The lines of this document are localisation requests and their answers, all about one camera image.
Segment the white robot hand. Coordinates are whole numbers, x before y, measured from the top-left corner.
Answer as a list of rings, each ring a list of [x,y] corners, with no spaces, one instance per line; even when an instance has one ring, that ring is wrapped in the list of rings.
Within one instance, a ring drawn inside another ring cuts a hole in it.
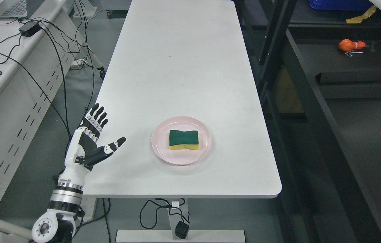
[[[94,165],[113,155],[127,140],[121,137],[115,142],[98,147],[97,141],[103,127],[108,123],[106,115],[104,107],[99,103],[84,115],[82,122],[85,126],[76,129],[66,152],[63,180],[84,180]]]

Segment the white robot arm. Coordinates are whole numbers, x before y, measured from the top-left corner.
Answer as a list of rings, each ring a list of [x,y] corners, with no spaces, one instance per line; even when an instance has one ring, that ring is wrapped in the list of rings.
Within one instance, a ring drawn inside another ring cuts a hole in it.
[[[124,137],[104,146],[97,141],[107,124],[103,106],[96,103],[75,130],[65,156],[65,169],[59,175],[46,212],[31,230],[0,220],[0,231],[36,243],[70,243],[76,234],[76,219],[83,218],[81,199],[86,175],[113,155],[126,141]]]

